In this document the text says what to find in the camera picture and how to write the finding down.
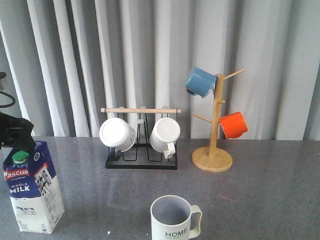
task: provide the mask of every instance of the white mug with home text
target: white mug with home text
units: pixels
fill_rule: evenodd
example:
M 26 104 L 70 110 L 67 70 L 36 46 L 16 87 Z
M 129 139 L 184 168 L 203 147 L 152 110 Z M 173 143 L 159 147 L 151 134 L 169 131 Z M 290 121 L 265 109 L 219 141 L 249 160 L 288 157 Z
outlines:
M 136 130 L 123 119 L 113 117 L 101 125 L 99 136 L 104 145 L 125 152 L 135 144 Z
M 184 198 L 165 195 L 153 201 L 151 208 L 152 240 L 188 240 L 200 235 L 202 212 Z M 197 217 L 190 229 L 191 217 Z
M 179 136 L 179 123 L 172 118 L 163 117 L 153 127 L 150 144 L 154 150 L 164 153 L 164 157 L 170 159 L 176 153 L 175 143 Z

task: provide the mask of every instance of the blue mug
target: blue mug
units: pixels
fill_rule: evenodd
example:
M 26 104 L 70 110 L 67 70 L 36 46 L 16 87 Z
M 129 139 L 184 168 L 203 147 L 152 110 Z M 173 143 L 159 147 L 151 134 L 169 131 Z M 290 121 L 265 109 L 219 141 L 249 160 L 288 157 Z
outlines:
M 212 75 L 198 67 L 193 67 L 189 72 L 184 86 L 186 91 L 191 95 L 200 95 L 205 98 L 214 88 L 217 76 Z

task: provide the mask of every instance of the mug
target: mug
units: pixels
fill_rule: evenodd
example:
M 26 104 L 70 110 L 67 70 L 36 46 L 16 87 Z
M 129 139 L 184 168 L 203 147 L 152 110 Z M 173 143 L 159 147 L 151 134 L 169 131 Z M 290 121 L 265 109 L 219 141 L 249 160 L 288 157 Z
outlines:
M 152 240 L 188 240 L 200 235 L 202 212 L 184 198 L 165 195 L 153 201 L 151 208 Z M 190 229 L 191 216 L 197 214 L 196 227 Z
M 216 75 L 212 75 L 195 66 L 189 72 L 184 86 L 189 94 L 200 95 L 205 98 L 213 89 L 216 80 Z
M 244 116 L 239 111 L 220 117 L 219 122 L 227 139 L 239 138 L 248 131 Z
M 154 124 L 150 144 L 154 150 L 164 153 L 164 157 L 170 159 L 176 153 L 175 143 L 179 136 L 179 123 L 172 118 L 163 117 Z
M 125 152 L 135 144 L 136 131 L 123 119 L 113 117 L 101 125 L 99 137 L 101 142 L 109 148 Z

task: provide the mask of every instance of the black metal mug rack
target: black metal mug rack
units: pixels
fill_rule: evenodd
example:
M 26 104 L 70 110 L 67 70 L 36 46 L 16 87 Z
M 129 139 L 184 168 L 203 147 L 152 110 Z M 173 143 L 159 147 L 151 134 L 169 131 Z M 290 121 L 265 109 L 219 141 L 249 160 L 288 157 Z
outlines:
M 109 147 L 109 155 L 105 162 L 107 169 L 162 169 L 177 170 L 177 142 L 175 143 L 175 154 L 172 158 L 164 158 L 164 154 L 155 151 L 150 144 L 148 114 L 161 114 L 161 118 L 175 115 L 178 121 L 180 109 L 153 109 L 153 108 L 101 108 L 102 113 L 117 113 L 118 118 L 125 119 L 127 113 L 138 114 L 137 136 L 132 148 L 128 151 L 120 152 L 115 148 Z M 143 125 L 144 141 L 141 136 L 141 126 Z

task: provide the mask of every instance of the gray countertop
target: gray countertop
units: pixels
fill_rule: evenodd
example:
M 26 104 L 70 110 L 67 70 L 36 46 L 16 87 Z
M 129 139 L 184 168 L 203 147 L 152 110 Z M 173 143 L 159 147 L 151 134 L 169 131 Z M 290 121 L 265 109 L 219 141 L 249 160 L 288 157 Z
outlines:
M 1 177 L 1 240 L 151 240 L 150 206 L 168 194 L 201 208 L 197 240 L 320 239 L 319 141 L 219 140 L 233 165 L 213 173 L 191 161 L 203 139 L 179 139 L 178 170 L 106 169 L 99 138 L 37 139 L 48 143 L 65 213 L 52 234 L 19 232 Z

